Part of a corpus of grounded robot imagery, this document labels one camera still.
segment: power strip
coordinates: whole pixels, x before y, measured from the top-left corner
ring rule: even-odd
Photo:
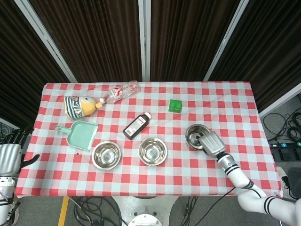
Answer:
[[[269,145],[275,162],[301,161],[301,142]]]

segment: yellow floor tape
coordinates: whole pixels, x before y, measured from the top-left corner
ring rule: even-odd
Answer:
[[[66,213],[67,213],[67,208],[68,208],[68,201],[69,201],[69,198],[67,196],[64,196],[62,208],[61,208],[60,219],[58,220],[58,226],[64,226],[64,224],[65,224]]]

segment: bottle label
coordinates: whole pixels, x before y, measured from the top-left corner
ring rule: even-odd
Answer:
[[[132,136],[145,122],[146,120],[140,116],[126,129],[125,132],[129,136]]]
[[[112,97],[114,98],[114,102],[121,99],[122,91],[119,87],[115,87],[114,89],[110,90]]]

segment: gray floor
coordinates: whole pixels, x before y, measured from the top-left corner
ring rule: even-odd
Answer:
[[[294,97],[280,108],[273,112],[280,113],[285,116],[287,113],[292,113],[301,106],[299,99]],[[273,115],[266,118],[266,125],[270,130],[276,133],[281,129],[283,122],[279,117]],[[270,139],[274,135],[265,129],[267,138]],[[282,162],[278,163],[279,166],[287,172],[290,167],[300,166],[299,162]],[[208,208],[218,199],[219,197],[199,197],[195,209],[191,215],[190,223],[195,224]],[[184,209],[187,203],[187,197],[180,197],[174,204],[170,214],[170,226],[179,226],[182,218]],[[62,197],[24,197],[21,199],[20,218],[17,226],[56,226],[59,219],[61,210]],[[73,215],[74,204],[69,201],[67,216],[65,225],[66,226],[77,226],[79,225]],[[103,214],[111,219],[116,220],[116,215],[110,210],[107,204],[103,204]],[[238,204],[237,197],[225,197],[210,211],[210,213],[204,218],[201,225],[212,226],[278,226],[279,223],[274,218],[271,218],[265,214],[250,213],[246,212]]]

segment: mint green dustpan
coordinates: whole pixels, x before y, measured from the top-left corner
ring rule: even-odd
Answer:
[[[70,146],[90,151],[98,125],[86,121],[76,121],[71,128],[55,126],[55,130],[67,133]]]

